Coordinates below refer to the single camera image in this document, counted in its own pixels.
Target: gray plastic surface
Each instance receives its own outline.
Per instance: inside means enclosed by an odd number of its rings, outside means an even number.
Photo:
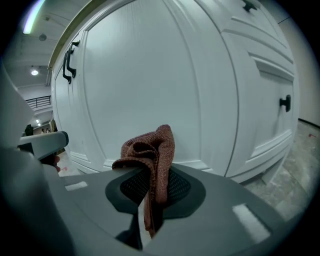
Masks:
[[[3,195],[57,255],[257,255],[259,250],[265,254],[273,249],[288,233],[277,212],[241,185],[174,164],[203,183],[204,202],[188,217],[164,220],[152,241],[138,251],[114,238],[129,229],[132,216],[116,212],[104,190],[108,182],[133,169],[60,178],[54,167],[41,165],[30,153],[6,149],[0,158]],[[82,181],[88,186],[73,191],[65,188]],[[267,227],[269,239],[254,243],[232,211],[240,204],[246,204]]]
[[[160,256],[226,256],[248,249],[255,243],[232,211],[240,204],[246,204],[271,233],[284,223],[273,208],[240,184],[187,166],[173,166],[201,181],[206,197],[191,216],[164,220],[145,252]]]
[[[32,144],[34,156],[41,160],[60,149],[63,149],[69,142],[68,135],[64,131],[56,131],[33,136],[22,137],[19,145]]]
[[[108,232],[92,221],[70,196],[54,167],[44,165],[56,208],[72,239],[74,254],[79,256],[148,255],[114,239]],[[114,225],[121,225],[114,220]]]
[[[121,169],[87,175],[62,177],[65,186],[86,182],[87,186],[69,191],[70,198],[81,210],[112,237],[130,228],[133,215],[118,212],[107,199],[105,189],[108,183],[133,169]]]

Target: cabinet door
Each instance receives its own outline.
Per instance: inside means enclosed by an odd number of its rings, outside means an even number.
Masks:
[[[91,161],[86,154],[86,147],[79,133],[79,122],[73,105],[73,83],[63,77],[62,60],[58,62],[52,76],[52,102],[53,114],[58,131],[65,131],[69,137],[69,143],[65,147],[71,160],[84,166],[91,166]]]
[[[86,108],[86,95],[83,86],[80,86],[83,81],[83,66],[81,61],[81,49],[83,49],[84,41],[82,40],[82,31],[71,42],[78,42],[72,47],[69,66],[75,69],[75,77],[71,80],[70,103],[74,115],[73,125],[76,126],[76,131],[73,133],[77,136],[77,140],[81,143],[83,154],[71,153],[71,159],[76,163],[77,168],[85,173],[102,171],[104,157],[97,149],[100,148],[95,137],[95,132],[90,122],[88,109]]]
[[[87,134],[98,142],[91,150],[103,155],[103,170],[111,169],[125,141],[169,124],[175,163],[225,175],[237,88],[206,12],[195,1],[136,0],[99,15],[81,39],[79,90],[92,128]]]
[[[238,130],[226,174],[236,177],[262,164],[267,168],[288,151],[297,126],[298,78],[288,43],[259,9],[246,12],[241,1],[219,3],[231,14],[220,27],[238,88]],[[288,112],[280,106],[287,96]]]

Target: concrete floor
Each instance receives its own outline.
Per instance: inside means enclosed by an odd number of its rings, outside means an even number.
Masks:
[[[72,165],[66,152],[59,155],[59,175],[83,174]],[[288,221],[302,213],[319,184],[320,173],[320,130],[304,122],[298,122],[293,146],[276,177],[265,184],[258,175],[242,185],[267,204],[275,208]],[[143,202],[139,206],[139,227],[142,244],[150,240],[144,229]]]

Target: red towel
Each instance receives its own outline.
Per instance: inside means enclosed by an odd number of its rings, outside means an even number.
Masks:
[[[112,164],[112,169],[146,166],[150,170],[150,188],[144,200],[144,225],[151,237],[156,233],[155,223],[161,222],[162,207],[167,202],[169,168],[175,154],[175,141],[169,125],[161,125],[125,142],[121,158]]]

